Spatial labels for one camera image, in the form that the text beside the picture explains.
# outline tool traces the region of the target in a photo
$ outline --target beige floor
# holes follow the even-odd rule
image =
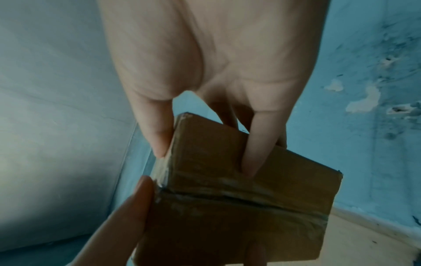
[[[419,250],[396,239],[330,216],[321,256],[316,261],[273,266],[411,266]]]

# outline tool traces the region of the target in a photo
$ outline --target cardboard box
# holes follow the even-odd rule
[[[342,174],[274,147],[253,180],[240,172],[247,134],[197,115],[177,117],[152,172],[157,189],[137,265],[243,263],[251,241],[268,260],[319,256]]]

